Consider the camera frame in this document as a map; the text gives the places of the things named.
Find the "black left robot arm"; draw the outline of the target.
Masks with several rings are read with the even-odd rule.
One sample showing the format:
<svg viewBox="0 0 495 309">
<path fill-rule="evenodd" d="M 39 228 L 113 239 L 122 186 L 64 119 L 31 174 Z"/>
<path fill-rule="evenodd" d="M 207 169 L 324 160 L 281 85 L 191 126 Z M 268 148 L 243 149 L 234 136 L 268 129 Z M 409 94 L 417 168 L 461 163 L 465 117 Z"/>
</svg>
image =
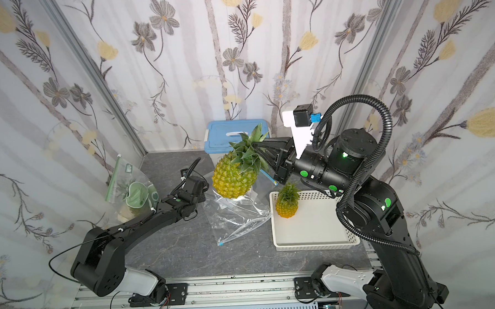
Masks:
<svg viewBox="0 0 495 309">
<path fill-rule="evenodd" d="M 131 307 L 163 304 L 170 294 L 166 279 L 149 269 L 125 266 L 126 255 L 162 228 L 189 218 L 205 201 L 209 187 L 203 177 L 189 176 L 149 213 L 106 230 L 94 227 L 86 234 L 70 275 L 99 297 L 118 291 L 130 293 Z"/>
</svg>

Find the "yellow toy pineapple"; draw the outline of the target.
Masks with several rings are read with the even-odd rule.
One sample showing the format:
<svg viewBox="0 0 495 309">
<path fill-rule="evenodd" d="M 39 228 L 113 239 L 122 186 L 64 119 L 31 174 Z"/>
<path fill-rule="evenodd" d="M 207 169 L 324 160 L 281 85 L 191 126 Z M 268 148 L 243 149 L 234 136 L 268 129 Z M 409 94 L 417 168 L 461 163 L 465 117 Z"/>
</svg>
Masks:
<svg viewBox="0 0 495 309">
<path fill-rule="evenodd" d="M 276 212 L 280 217 L 289 219 L 293 217 L 299 208 L 300 190 L 294 183 L 288 183 L 278 192 L 276 199 Z"/>
<path fill-rule="evenodd" d="M 254 144 L 262 142 L 267 135 L 262 132 L 262 124 L 258 124 L 250 135 L 242 133 L 238 143 L 230 142 L 232 150 L 220 159 L 212 175 L 217 194 L 236 199 L 251 189 L 260 170 L 269 172 L 268 163 L 254 148 Z"/>
</svg>

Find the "blue-zip clear plastic bag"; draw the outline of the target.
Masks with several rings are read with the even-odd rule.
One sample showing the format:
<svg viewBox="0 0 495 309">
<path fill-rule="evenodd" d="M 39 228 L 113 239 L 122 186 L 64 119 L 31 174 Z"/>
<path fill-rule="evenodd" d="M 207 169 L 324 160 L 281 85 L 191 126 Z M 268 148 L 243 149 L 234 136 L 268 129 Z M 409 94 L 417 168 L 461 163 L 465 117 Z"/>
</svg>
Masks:
<svg viewBox="0 0 495 309">
<path fill-rule="evenodd" d="M 272 191 L 279 185 L 279 183 L 264 170 L 260 170 L 257 176 L 258 177 L 252 186 L 252 190 L 257 193 Z"/>
</svg>

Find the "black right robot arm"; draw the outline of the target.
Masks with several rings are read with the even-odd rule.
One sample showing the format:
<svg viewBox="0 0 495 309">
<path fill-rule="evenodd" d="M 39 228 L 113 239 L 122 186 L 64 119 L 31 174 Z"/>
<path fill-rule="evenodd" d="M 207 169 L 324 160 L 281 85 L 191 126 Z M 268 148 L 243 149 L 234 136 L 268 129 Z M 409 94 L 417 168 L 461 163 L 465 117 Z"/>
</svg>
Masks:
<svg viewBox="0 0 495 309">
<path fill-rule="evenodd" d="M 329 137 L 332 115 L 348 104 L 365 104 L 382 120 L 380 139 L 365 129 L 346 129 Z M 355 271 L 325 263 L 311 276 L 317 298 L 345 294 L 366 301 L 372 309 L 432 309 L 443 306 L 449 290 L 434 281 L 421 261 L 408 231 L 396 191 L 374 177 L 392 136 L 389 108 L 370 95 L 346 96 L 317 121 L 310 106 L 291 115 L 292 137 L 269 138 L 254 145 L 279 183 L 293 175 L 304 185 L 335 199 L 341 225 L 376 252 L 380 268 Z"/>
</svg>

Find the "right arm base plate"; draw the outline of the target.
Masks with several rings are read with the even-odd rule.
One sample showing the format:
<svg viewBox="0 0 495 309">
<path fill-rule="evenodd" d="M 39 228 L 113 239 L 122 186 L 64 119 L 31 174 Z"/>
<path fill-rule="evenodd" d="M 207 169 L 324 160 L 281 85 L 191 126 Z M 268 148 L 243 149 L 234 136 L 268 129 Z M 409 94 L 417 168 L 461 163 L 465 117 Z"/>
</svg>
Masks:
<svg viewBox="0 0 495 309">
<path fill-rule="evenodd" d="M 313 299 L 319 302 L 328 300 L 337 300 L 339 298 L 347 298 L 350 295 L 345 293 L 330 293 L 325 296 L 320 294 L 314 289 L 312 278 L 309 276 L 298 276 L 293 279 L 294 296 L 297 301 L 311 302 Z"/>
</svg>

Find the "green-zip bag with pineapple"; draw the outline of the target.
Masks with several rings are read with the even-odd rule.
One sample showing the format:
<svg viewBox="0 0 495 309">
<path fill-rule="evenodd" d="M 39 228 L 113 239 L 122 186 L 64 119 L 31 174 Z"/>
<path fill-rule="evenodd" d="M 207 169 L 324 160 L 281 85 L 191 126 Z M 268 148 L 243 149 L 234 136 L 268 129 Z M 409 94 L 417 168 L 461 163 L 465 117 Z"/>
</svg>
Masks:
<svg viewBox="0 0 495 309">
<path fill-rule="evenodd" d="M 150 214 L 160 201 L 155 185 L 139 167 L 124 159 L 116 158 L 105 201 L 116 211 L 117 220 L 125 223 L 144 214 Z"/>
</svg>

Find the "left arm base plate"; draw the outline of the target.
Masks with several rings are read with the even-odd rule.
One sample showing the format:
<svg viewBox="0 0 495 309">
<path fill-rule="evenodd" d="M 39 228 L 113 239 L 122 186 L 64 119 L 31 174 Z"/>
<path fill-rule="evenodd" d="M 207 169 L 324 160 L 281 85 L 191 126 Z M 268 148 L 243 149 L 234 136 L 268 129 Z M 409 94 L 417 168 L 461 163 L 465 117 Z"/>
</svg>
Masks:
<svg viewBox="0 0 495 309">
<path fill-rule="evenodd" d="M 152 307 L 163 304 L 184 305 L 188 292 L 188 283 L 158 283 L 150 295 L 134 293 L 129 299 L 130 307 Z"/>
</svg>

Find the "white-zip bag with pineapple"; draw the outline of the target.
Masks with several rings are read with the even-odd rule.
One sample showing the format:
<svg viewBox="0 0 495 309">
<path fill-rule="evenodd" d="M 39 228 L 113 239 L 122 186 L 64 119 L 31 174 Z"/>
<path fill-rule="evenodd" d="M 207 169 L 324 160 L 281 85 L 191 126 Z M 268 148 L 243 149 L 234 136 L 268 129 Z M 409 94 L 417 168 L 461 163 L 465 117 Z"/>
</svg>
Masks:
<svg viewBox="0 0 495 309">
<path fill-rule="evenodd" d="M 263 195 L 254 187 L 235 199 L 221 197 L 214 189 L 205 194 L 204 213 L 218 246 L 245 236 L 270 220 L 272 210 Z"/>
</svg>

